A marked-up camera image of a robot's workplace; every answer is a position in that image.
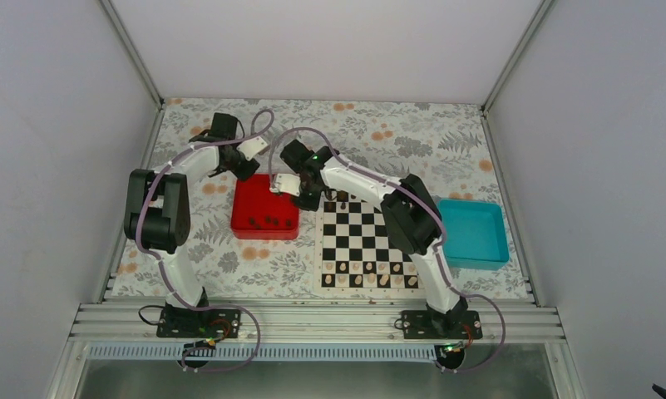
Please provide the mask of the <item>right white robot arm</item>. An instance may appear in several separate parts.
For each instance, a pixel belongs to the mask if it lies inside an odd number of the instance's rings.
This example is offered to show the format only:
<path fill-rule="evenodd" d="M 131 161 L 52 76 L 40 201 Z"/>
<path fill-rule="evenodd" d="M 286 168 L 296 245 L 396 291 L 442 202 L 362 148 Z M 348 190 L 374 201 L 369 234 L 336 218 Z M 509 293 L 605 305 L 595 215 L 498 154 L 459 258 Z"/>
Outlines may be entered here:
<path fill-rule="evenodd" d="M 441 338 L 462 331 L 468 304 L 451 282 L 441 213 L 419 177 L 379 174 L 328 146 L 312 151 L 299 140 L 289 142 L 280 157 L 292 171 L 274 176 L 272 192 L 292 195 L 294 206 L 304 211 L 317 210 L 329 190 L 380 210 L 390 244 L 410 258 L 424 285 L 427 325 Z"/>

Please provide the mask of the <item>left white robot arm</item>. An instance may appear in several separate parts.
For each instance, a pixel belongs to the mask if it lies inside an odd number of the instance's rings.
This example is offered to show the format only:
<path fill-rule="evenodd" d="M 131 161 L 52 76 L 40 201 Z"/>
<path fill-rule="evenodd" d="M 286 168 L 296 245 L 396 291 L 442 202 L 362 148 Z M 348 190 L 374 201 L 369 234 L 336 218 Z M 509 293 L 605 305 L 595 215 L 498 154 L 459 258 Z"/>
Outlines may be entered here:
<path fill-rule="evenodd" d="M 167 288 L 154 323 L 160 332 L 198 337 L 210 329 L 213 309 L 185 248 L 191 227 L 189 189 L 226 172 L 237 180 L 253 176 L 257 156 L 269 147 L 263 135 L 270 126 L 258 130 L 252 125 L 249 134 L 238 136 L 244 128 L 238 117 L 214 113 L 210 128 L 192 137 L 171 160 L 130 173 L 123 229 L 139 251 L 157 262 Z"/>

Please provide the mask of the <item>red plastic tray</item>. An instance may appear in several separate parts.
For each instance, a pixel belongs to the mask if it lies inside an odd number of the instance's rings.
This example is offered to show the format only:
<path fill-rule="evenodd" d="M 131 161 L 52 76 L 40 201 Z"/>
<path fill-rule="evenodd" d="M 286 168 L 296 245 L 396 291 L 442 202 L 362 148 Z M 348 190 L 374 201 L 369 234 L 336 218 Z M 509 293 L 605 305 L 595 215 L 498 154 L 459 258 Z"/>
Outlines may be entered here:
<path fill-rule="evenodd" d="M 269 176 L 255 174 L 238 180 L 230 228 L 237 239 L 293 240 L 299 235 L 299 215 L 291 196 L 270 191 Z"/>

